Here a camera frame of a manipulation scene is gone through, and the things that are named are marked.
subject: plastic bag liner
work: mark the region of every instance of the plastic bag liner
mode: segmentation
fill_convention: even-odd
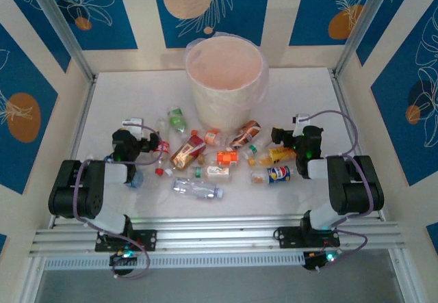
[[[184,62],[198,117],[206,129],[236,132],[266,95],[268,63],[249,40],[217,32],[189,43]]]

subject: purple cable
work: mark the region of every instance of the purple cable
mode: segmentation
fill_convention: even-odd
[[[162,140],[161,137],[159,136],[159,134],[156,131],[154,131],[153,129],[151,129],[150,127],[146,127],[144,125],[139,125],[139,124],[126,124],[126,125],[130,126],[130,127],[141,127],[143,129],[149,130],[149,131],[151,131],[152,133],[155,133],[158,136],[159,142],[161,142],[161,140]],[[112,163],[112,164],[136,164],[136,165],[146,166],[146,165],[154,164],[156,161],[158,161],[160,159],[162,154],[163,154],[163,150],[161,150],[159,152],[157,158],[155,158],[153,161],[150,161],[150,162],[147,162],[147,163],[136,163],[134,161],[130,161],[130,162],[106,161],[106,163]],[[83,163],[81,164],[81,166],[79,167],[79,169],[77,171],[77,176],[76,176],[76,181],[75,181],[75,189],[73,190],[73,215],[75,216],[76,220],[78,220],[80,222],[83,222],[84,224],[89,226],[91,229],[97,230],[100,233],[105,233],[105,234],[107,234],[107,235],[109,235],[111,237],[115,237],[115,238],[119,238],[121,240],[125,240],[125,241],[131,243],[132,245],[137,246],[140,249],[140,251],[145,255],[145,257],[147,259],[146,267],[144,268],[144,270],[142,272],[140,272],[139,274],[136,274],[135,276],[129,276],[129,277],[119,276],[119,275],[116,274],[116,270],[115,270],[117,263],[113,264],[113,267],[112,267],[111,271],[112,271],[114,277],[116,277],[116,278],[122,278],[122,279],[128,279],[128,280],[139,279],[139,278],[143,277],[144,275],[146,275],[146,273],[149,270],[149,266],[151,265],[151,258],[149,257],[149,255],[148,255],[147,251],[144,249],[144,247],[142,245],[140,245],[138,242],[136,242],[136,241],[134,241],[134,240],[132,240],[132,239],[126,237],[126,236],[119,235],[119,234],[116,234],[116,233],[112,233],[110,231],[106,231],[106,230],[104,230],[102,228],[99,228],[98,226],[95,226],[93,223],[89,222],[88,220],[81,218],[79,216],[79,214],[77,213],[77,197],[79,195],[79,184],[81,182],[82,172],[83,172],[83,169],[91,161],[92,161],[92,159],[86,159],[85,161],[83,161]]]
[[[355,131],[355,142],[354,142],[353,145],[351,146],[351,149],[350,149],[349,151],[347,151],[347,152],[341,154],[341,156],[342,156],[342,157],[345,157],[345,158],[348,158],[348,159],[352,162],[352,164],[355,166],[357,172],[359,173],[359,176],[361,177],[361,180],[362,180],[362,182],[363,182],[363,185],[365,186],[365,191],[366,191],[366,193],[367,193],[368,201],[369,201],[369,204],[370,204],[370,206],[369,206],[369,208],[368,208],[368,211],[366,211],[365,213],[346,216],[346,217],[344,217],[344,218],[342,218],[342,219],[336,221],[335,223],[333,223],[333,224],[331,225],[332,227],[337,227],[337,226],[339,226],[340,224],[344,223],[347,219],[359,218],[359,217],[367,216],[367,215],[371,214],[371,212],[373,212],[373,210],[374,210],[374,200],[373,200],[373,198],[372,198],[370,185],[368,184],[367,178],[366,178],[365,174],[363,173],[363,170],[361,169],[361,167],[359,166],[359,164],[355,161],[355,159],[349,155],[349,153],[351,153],[352,151],[355,150],[355,148],[356,148],[356,146],[357,146],[357,143],[358,143],[358,141],[359,141],[359,132],[357,131],[357,127],[356,127],[355,122],[353,122],[353,120],[350,118],[350,116],[344,114],[344,113],[341,112],[341,111],[337,111],[337,110],[323,110],[323,111],[320,111],[319,113],[316,113],[316,114],[314,114],[314,115],[312,115],[312,116],[310,116],[310,117],[308,117],[308,118],[303,119],[303,121],[305,121],[305,120],[311,120],[312,118],[315,118],[316,116],[319,116],[319,115],[321,115],[321,114],[326,114],[326,113],[339,114],[339,115],[341,115],[342,117],[346,118],[346,119],[351,123],[351,125],[352,125],[352,127],[353,127],[353,130]],[[367,236],[362,235],[361,233],[352,233],[352,232],[350,232],[350,231],[340,230],[340,229],[337,229],[337,231],[338,231],[339,233],[345,233],[346,235],[362,237],[362,238],[364,239],[364,240],[363,240],[363,243],[362,243],[359,247],[355,248],[354,250],[351,250],[350,252],[342,253],[342,255],[341,255],[339,258],[335,259],[335,260],[334,260],[333,262],[331,262],[331,263],[327,263],[327,264],[326,264],[324,267],[322,267],[322,268],[326,268],[326,267],[328,267],[328,266],[330,266],[330,265],[335,264],[335,263],[336,263],[340,258],[342,258],[342,257],[345,258],[345,257],[348,256],[348,255],[351,255],[351,254],[353,254],[353,253],[356,253],[356,252],[360,251],[360,250],[361,250],[361,249],[362,249],[362,248],[368,243],[368,238],[367,238]]]

